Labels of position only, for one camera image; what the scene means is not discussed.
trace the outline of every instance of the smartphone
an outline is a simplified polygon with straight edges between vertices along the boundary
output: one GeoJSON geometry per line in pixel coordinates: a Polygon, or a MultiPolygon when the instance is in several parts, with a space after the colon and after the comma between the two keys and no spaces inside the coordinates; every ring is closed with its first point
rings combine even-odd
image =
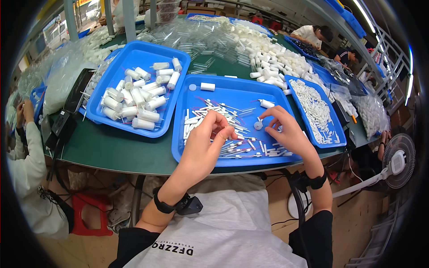
{"type": "Polygon", "coordinates": [[[85,91],[86,86],[94,74],[94,72],[91,71],[93,71],[93,69],[83,69],[79,74],[79,77],[76,79],[76,82],[67,97],[66,104],[64,104],[64,110],[67,112],[75,114],[79,110],[83,101],[83,94],[81,92],[85,91]]]}

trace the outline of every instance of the green workbench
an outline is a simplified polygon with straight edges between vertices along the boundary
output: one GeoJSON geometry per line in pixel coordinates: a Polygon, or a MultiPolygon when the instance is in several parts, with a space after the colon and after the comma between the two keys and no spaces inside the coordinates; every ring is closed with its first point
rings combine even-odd
{"type": "MultiPolygon", "coordinates": [[[[136,25],[136,29],[144,29],[144,25],[136,25]]],[[[297,52],[285,42],[281,34],[276,36],[276,38],[286,48],[297,52]]],[[[121,44],[125,39],[125,34],[117,35],[116,38],[103,47],[121,44]]],[[[210,57],[211,55],[200,56],[194,62],[204,63],[210,57]]],[[[250,68],[237,63],[230,64],[217,57],[207,72],[214,72],[221,76],[235,75],[238,78],[250,79],[250,68]]],[[[289,95],[287,96],[287,100],[301,129],[306,130],[293,98],[289,95]]],[[[177,162],[171,154],[174,119],[172,119],[168,131],[163,136],[155,139],[123,131],[105,124],[97,125],[88,119],[82,121],[82,119],[83,116],[81,114],[77,115],[77,128],[70,141],[64,146],[59,157],[61,160],[97,169],[145,175],[170,175],[176,168],[177,162]]],[[[351,120],[350,124],[346,126],[355,134],[357,145],[362,146],[375,140],[373,137],[370,141],[367,141],[360,117],[358,117],[357,121],[357,124],[354,124],[351,120]]],[[[316,149],[320,158],[334,156],[344,151],[344,147],[316,149]]],[[[212,174],[251,173],[278,169],[298,163],[300,162],[215,168],[212,174]]]]}

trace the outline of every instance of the red plastic stool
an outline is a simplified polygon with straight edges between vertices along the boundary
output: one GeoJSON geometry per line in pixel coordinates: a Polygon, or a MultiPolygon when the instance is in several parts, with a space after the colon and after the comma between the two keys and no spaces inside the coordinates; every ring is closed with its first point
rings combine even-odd
{"type": "Polygon", "coordinates": [[[73,228],[72,234],[75,235],[95,235],[95,236],[104,236],[112,235],[113,232],[107,229],[107,214],[106,205],[110,204],[110,200],[105,195],[99,194],[82,194],[75,193],[72,196],[73,209],[75,210],[75,226],[73,228]],[[82,209],[84,206],[91,204],[100,209],[100,229],[87,229],[83,224],[82,220],[82,209]]]}
{"type": "Polygon", "coordinates": [[[270,26],[269,26],[271,29],[273,29],[274,31],[278,31],[278,30],[281,30],[281,24],[280,23],[278,23],[278,22],[276,22],[276,21],[273,21],[273,22],[271,22],[271,24],[270,24],[270,26]]]}
{"type": "Polygon", "coordinates": [[[259,18],[259,17],[257,17],[257,16],[253,16],[253,17],[252,17],[252,22],[253,22],[253,23],[256,23],[256,24],[262,25],[262,21],[263,21],[263,19],[262,19],[262,18],[259,18]]]}

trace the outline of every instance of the sleeve of white jacket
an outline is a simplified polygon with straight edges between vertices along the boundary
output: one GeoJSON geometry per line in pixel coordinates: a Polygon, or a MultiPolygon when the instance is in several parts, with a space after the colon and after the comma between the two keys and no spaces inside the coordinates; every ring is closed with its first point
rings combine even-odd
{"type": "Polygon", "coordinates": [[[9,162],[12,184],[16,194],[21,198],[37,190],[46,176],[42,137],[34,122],[27,123],[26,137],[29,153],[27,157],[9,162]]]}

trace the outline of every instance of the plastic bag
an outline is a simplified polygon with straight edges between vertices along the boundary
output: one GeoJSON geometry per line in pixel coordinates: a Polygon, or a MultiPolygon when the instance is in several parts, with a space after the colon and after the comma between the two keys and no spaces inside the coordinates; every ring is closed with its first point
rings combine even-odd
{"type": "Polygon", "coordinates": [[[390,129],[390,118],[386,114],[383,102],[378,96],[352,96],[365,127],[366,137],[369,140],[377,131],[390,129]]]}

